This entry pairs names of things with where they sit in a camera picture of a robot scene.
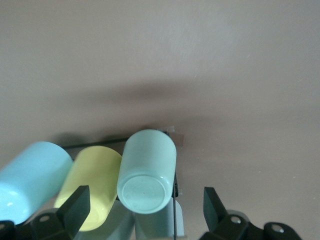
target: beige wall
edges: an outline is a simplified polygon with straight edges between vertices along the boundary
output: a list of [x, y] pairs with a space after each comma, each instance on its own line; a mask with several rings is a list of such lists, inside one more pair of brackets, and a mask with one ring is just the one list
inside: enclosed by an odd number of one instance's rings
[[185, 232], [203, 187], [320, 239], [320, 1], [0, 1], [0, 167], [28, 144], [175, 126]]

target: screw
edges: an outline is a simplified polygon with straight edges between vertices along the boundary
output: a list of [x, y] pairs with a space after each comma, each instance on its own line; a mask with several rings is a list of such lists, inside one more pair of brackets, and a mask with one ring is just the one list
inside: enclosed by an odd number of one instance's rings
[[277, 233], [283, 234], [285, 232], [285, 230], [281, 226], [279, 226], [278, 224], [272, 224], [271, 228], [273, 231], [275, 231]]
[[232, 221], [234, 224], [240, 224], [240, 223], [241, 223], [240, 218], [237, 217], [237, 216], [232, 216], [232, 217], [231, 217], [231, 221]]

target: cylinder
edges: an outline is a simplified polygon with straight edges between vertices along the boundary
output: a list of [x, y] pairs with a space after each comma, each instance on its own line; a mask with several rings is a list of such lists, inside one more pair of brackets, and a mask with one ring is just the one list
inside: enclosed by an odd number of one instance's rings
[[[184, 219], [180, 204], [175, 201], [176, 235], [184, 236]], [[168, 205], [152, 214], [135, 214], [135, 239], [171, 238], [175, 234], [174, 200], [171, 198]]]
[[117, 181], [121, 155], [105, 146], [91, 146], [77, 155], [74, 164], [55, 201], [59, 208], [81, 185], [89, 185], [90, 213], [80, 231], [91, 231], [100, 227], [117, 197]]
[[80, 231], [74, 240], [129, 240], [134, 225], [133, 213], [116, 200], [100, 227], [92, 231]]
[[164, 208], [173, 191], [177, 150], [165, 133], [146, 129], [125, 143], [117, 184], [122, 204], [139, 214]]
[[26, 221], [61, 189], [73, 161], [51, 142], [35, 142], [0, 171], [0, 220]]

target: yellow cup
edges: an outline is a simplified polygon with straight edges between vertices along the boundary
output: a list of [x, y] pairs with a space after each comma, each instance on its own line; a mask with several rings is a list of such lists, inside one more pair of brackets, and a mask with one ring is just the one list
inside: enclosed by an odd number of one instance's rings
[[80, 231], [100, 227], [117, 197], [121, 155], [105, 146], [91, 146], [77, 155], [54, 207], [59, 208], [81, 185], [89, 185], [90, 213]]

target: cup bottom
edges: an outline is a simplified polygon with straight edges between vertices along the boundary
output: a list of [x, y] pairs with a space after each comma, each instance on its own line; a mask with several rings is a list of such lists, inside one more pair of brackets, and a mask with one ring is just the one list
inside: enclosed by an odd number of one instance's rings
[[148, 175], [130, 178], [122, 189], [122, 204], [139, 214], [151, 214], [161, 210], [167, 202], [165, 187], [155, 177]]

